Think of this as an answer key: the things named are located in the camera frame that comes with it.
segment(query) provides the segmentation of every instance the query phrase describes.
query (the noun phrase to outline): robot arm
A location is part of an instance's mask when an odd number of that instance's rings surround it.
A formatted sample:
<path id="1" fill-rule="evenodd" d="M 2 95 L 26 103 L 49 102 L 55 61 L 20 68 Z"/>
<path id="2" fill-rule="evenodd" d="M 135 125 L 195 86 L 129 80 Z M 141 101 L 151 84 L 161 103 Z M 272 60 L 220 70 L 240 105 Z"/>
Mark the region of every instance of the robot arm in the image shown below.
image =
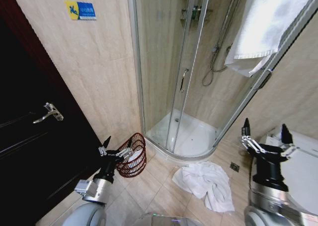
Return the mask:
<path id="1" fill-rule="evenodd" d="M 292 135 L 286 125 L 282 128 L 283 146 L 275 147 L 258 144 L 250 136 L 249 122 L 246 118 L 242 128 L 241 143 L 256 158 L 257 173 L 249 191 L 249 204 L 245 210 L 253 209 L 269 212 L 284 217 L 298 225 L 318 226 L 318 216 L 296 206 L 288 194 L 288 186 L 284 184 L 280 163 L 291 158 L 297 147 L 293 145 Z"/>
<path id="2" fill-rule="evenodd" d="M 131 153 L 130 139 L 128 147 L 122 151 L 106 150 L 110 137 L 99 147 L 100 171 L 93 180 L 80 180 L 75 191 L 83 196 L 88 204 L 79 206 L 63 223 L 63 226 L 105 226 L 106 213 L 104 206 L 108 202 L 108 187 L 114 182 L 116 164 L 122 162 Z"/>

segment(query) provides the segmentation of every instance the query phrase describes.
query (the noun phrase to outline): blue and yellow sign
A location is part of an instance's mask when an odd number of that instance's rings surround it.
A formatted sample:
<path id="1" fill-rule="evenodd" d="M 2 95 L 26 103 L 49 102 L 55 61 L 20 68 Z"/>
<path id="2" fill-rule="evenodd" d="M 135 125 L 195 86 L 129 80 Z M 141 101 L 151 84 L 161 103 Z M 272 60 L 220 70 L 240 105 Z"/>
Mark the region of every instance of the blue and yellow sign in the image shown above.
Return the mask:
<path id="1" fill-rule="evenodd" d="M 93 4 L 79 1 L 65 1 L 72 20 L 96 20 Z"/>

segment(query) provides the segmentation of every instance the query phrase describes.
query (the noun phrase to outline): beige tile floor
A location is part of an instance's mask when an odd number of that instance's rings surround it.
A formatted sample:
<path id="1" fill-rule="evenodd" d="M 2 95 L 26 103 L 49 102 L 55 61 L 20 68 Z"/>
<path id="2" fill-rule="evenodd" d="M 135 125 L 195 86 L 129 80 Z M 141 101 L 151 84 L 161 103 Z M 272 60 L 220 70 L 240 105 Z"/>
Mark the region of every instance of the beige tile floor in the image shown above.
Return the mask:
<path id="1" fill-rule="evenodd" d="M 247 206 L 249 157 L 236 144 L 222 140 L 209 158 L 220 165 L 230 178 L 235 212 L 216 213 L 204 206 L 203 199 L 181 190 L 172 177 L 179 169 L 147 147 L 147 166 L 135 178 L 123 178 L 117 172 L 110 187 L 106 206 L 107 226 L 129 226 L 144 213 L 183 216 L 200 221 L 205 226 L 244 225 L 244 208 Z M 230 163 L 240 166 L 239 173 L 230 169 Z M 79 195 L 70 194 L 37 226 L 60 226 L 79 205 L 85 202 Z"/>

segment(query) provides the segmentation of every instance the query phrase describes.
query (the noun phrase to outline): shower drain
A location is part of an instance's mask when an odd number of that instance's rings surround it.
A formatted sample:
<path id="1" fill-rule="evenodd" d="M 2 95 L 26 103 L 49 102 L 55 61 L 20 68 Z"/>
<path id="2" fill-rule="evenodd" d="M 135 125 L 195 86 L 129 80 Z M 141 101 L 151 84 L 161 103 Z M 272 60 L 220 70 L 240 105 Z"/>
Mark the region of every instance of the shower drain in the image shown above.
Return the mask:
<path id="1" fill-rule="evenodd" d="M 239 171 L 239 165 L 237 165 L 237 164 L 235 164 L 235 163 L 233 163 L 233 162 L 231 162 L 230 168 L 231 168 L 232 170 L 235 170 L 236 172 Z"/>

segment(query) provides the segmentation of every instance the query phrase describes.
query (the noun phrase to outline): black door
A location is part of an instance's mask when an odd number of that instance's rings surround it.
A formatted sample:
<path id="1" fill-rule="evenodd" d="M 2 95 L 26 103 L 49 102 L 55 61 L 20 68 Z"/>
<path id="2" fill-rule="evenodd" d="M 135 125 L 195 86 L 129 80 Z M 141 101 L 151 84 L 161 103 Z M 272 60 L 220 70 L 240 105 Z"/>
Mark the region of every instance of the black door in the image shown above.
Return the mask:
<path id="1" fill-rule="evenodd" d="M 97 170 L 100 142 L 15 0 L 1 5 L 1 214 L 26 225 Z M 46 103 L 62 121 L 34 123 L 48 113 Z"/>

